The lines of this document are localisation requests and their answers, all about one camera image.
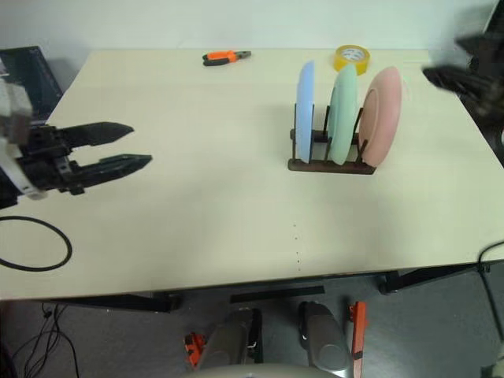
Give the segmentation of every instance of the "orange-handled pliers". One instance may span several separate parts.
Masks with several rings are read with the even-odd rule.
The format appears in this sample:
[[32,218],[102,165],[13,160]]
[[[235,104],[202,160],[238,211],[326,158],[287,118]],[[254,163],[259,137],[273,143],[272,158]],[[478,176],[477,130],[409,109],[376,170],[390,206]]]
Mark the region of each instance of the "orange-handled pliers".
[[215,51],[203,55],[203,65],[226,65],[252,55],[250,51]]

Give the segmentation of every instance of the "white wall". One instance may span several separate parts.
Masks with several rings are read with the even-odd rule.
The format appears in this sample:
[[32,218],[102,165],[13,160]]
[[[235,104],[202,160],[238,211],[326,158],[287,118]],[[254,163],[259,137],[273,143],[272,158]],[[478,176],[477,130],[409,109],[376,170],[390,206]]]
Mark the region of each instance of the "white wall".
[[94,49],[452,48],[494,0],[0,0],[0,48],[40,45],[63,87]]

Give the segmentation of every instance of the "gray floor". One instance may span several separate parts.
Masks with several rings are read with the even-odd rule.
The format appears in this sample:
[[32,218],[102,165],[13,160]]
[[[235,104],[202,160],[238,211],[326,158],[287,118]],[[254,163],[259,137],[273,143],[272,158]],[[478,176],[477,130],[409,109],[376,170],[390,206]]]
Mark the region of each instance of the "gray floor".
[[[296,310],[302,300],[324,303],[339,319],[344,317],[346,298],[367,303],[364,377],[479,377],[480,367],[493,363],[498,351],[487,299],[474,272],[388,296],[378,292],[376,278],[370,276],[281,287],[314,284],[323,284],[326,294],[241,305],[230,305],[229,295],[269,286],[191,291],[185,295],[183,308],[170,314],[72,306],[61,318],[61,327],[76,345],[81,376],[94,378],[181,376],[188,371],[183,336],[211,332],[229,311],[244,305],[263,312],[266,362],[306,365],[296,328]],[[493,267],[491,284],[504,316],[504,264]],[[15,350],[38,332],[43,317],[38,302],[6,305],[1,336]],[[25,357],[20,354],[17,359],[20,371]],[[62,342],[41,377],[72,376],[70,350]]]

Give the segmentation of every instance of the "tape roll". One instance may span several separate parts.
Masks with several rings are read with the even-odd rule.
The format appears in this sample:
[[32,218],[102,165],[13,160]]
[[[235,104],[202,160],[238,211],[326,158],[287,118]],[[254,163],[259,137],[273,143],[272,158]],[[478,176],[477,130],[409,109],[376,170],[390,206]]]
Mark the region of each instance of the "tape roll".
[[336,50],[334,68],[340,71],[344,66],[352,63],[357,69],[357,74],[362,75],[368,69],[371,55],[364,47],[357,45],[344,45]]

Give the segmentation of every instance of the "beige tabletop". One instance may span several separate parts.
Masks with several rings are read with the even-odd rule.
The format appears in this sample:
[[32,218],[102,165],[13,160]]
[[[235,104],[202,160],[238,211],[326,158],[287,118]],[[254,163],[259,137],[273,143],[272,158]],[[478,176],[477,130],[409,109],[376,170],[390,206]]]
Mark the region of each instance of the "beige tabletop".
[[[79,149],[80,164],[121,153],[154,159],[85,195],[52,191],[0,211],[49,221],[74,246],[52,272],[0,266],[0,299],[462,264],[504,237],[504,169],[457,97],[424,78],[426,51],[372,51],[358,77],[361,104],[381,69],[397,66],[405,82],[395,142],[373,176],[287,169],[299,70],[315,60],[321,128],[336,77],[330,50],[255,50],[212,68],[203,53],[91,54],[50,123],[135,128]],[[61,241],[33,224],[0,222],[0,236],[10,261],[51,265],[64,256]]]

